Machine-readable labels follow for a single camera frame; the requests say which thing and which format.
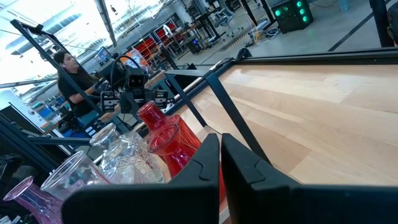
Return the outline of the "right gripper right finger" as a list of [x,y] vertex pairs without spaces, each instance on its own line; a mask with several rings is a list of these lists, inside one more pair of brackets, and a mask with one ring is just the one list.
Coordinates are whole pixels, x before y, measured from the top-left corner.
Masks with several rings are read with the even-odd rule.
[[221,165],[233,223],[397,223],[397,187],[301,184],[232,135]]

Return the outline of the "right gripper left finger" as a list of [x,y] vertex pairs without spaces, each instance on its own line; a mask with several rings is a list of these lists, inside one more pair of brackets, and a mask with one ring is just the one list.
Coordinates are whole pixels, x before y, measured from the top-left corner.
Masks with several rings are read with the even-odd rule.
[[62,205],[62,220],[86,223],[217,223],[219,152],[209,134],[190,162],[166,184],[89,185]]

